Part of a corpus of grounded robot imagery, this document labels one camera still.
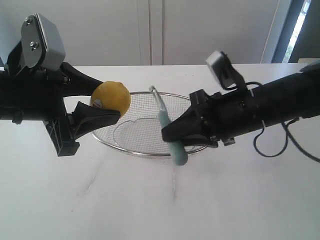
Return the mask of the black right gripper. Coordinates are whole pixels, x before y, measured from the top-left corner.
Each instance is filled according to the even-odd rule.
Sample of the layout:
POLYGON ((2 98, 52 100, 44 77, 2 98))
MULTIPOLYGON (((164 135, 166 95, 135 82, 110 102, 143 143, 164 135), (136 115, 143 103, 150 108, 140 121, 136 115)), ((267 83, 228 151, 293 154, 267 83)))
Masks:
POLYGON ((218 147, 218 141, 232 145, 234 138, 263 127, 265 96, 260 90, 235 90, 208 95, 203 89, 192 92, 191 106, 171 122, 170 136, 182 141, 187 152, 218 147))

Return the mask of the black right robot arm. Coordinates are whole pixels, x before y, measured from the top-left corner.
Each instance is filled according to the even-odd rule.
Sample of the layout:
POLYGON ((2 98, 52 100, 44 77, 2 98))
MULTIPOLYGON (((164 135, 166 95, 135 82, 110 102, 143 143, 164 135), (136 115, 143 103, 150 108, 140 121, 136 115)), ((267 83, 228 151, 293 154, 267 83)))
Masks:
POLYGON ((161 130, 164 142, 185 147, 217 148, 218 142, 234 144, 234 138, 263 127, 320 114, 320 64, 313 63, 272 82, 221 94, 192 92, 190 107, 161 130))

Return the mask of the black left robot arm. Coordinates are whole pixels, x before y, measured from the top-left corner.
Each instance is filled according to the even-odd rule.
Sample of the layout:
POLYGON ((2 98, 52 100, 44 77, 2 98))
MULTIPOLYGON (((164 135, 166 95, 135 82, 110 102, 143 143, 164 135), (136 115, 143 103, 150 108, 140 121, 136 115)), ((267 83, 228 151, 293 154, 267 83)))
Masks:
POLYGON ((63 62, 55 70, 44 67, 13 73, 22 57, 18 43, 0 72, 0 118, 19 125, 22 121, 42 121, 59 157, 76 154, 77 139, 100 128, 115 125, 121 117, 117 110, 100 109, 78 102, 68 113, 65 97, 90 96, 102 85, 63 62))

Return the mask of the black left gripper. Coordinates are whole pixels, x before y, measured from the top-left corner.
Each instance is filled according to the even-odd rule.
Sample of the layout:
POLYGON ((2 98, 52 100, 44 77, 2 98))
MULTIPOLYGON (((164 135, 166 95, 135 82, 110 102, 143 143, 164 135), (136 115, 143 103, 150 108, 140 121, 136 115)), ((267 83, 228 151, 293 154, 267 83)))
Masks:
POLYGON ((78 102, 66 111, 63 97, 91 96, 103 82, 92 78, 67 62, 52 71, 43 67, 21 69, 19 42, 0 72, 0 118, 20 125, 22 121, 41 121, 59 157, 73 156, 78 139, 94 130, 115 125, 117 110, 100 109, 78 102))

